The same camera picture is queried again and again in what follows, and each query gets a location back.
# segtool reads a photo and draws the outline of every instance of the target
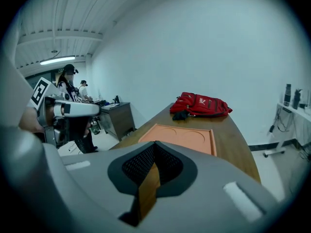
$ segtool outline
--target ceiling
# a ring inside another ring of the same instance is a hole
[[[105,32],[144,1],[29,0],[20,11],[16,68],[31,70],[56,55],[83,60],[94,53]]]

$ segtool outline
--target desk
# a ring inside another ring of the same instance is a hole
[[[128,131],[134,131],[130,103],[120,103],[115,107],[102,106],[101,125],[106,133],[115,136],[119,141]]]
[[[129,137],[115,145],[112,150],[138,143],[138,140],[156,123],[190,129],[212,129],[214,132],[217,156],[229,161],[260,183],[260,177],[253,155],[241,132],[230,116],[215,118],[188,117],[185,121],[173,121],[173,114],[170,114],[170,107],[172,105],[173,104],[170,104],[159,114],[142,125],[138,130],[133,132]],[[159,186],[158,170],[154,164],[139,188],[139,202],[142,218],[155,203],[156,188]]]
[[[289,106],[285,106],[283,103],[277,103],[278,106],[280,106],[282,109],[284,109],[287,113],[289,114],[296,114],[300,117],[303,117],[305,120],[311,122],[311,116],[308,115],[307,113],[305,113],[305,110],[302,109],[302,108],[299,108],[296,110],[294,109],[291,105]],[[277,144],[277,147],[275,150],[267,150],[263,153],[263,156],[264,157],[268,157],[268,155],[271,155],[271,154],[276,154],[276,153],[284,153],[286,151],[285,148],[283,148],[283,144],[287,138],[287,134],[288,134],[288,129],[290,128],[290,126],[292,125],[293,123],[293,119],[294,119],[294,116],[290,116],[289,119],[288,119],[288,122],[287,122],[287,125],[286,125],[286,128],[285,128],[285,132],[282,134],[282,138],[280,140],[280,142]]]

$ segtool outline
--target red backpack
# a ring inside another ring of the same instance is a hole
[[[170,108],[170,113],[182,111],[187,111],[189,117],[222,117],[228,115],[232,109],[220,99],[183,92]]]

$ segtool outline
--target wooden table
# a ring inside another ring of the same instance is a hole
[[[173,121],[173,114],[170,114],[171,106],[172,104],[142,125],[129,137],[115,145],[112,150],[138,143],[138,140],[156,123],[190,129],[212,129],[214,132],[217,156],[229,161],[260,183],[260,177],[253,155],[230,116],[215,118],[188,117],[185,121]],[[144,218],[156,202],[155,194],[159,186],[158,170],[156,165],[154,165],[139,188],[140,213],[142,218]]]

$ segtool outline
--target bottle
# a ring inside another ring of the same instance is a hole
[[[100,133],[97,122],[94,122],[92,124],[91,130],[92,130],[93,134],[99,134]]]
[[[299,104],[299,101],[300,101],[300,92],[301,92],[301,89],[296,89],[295,91],[295,96],[294,96],[294,101],[293,101],[293,108],[297,110],[298,108],[298,104]]]
[[[289,106],[291,101],[291,87],[292,85],[288,83],[286,85],[285,96],[284,96],[284,105]]]

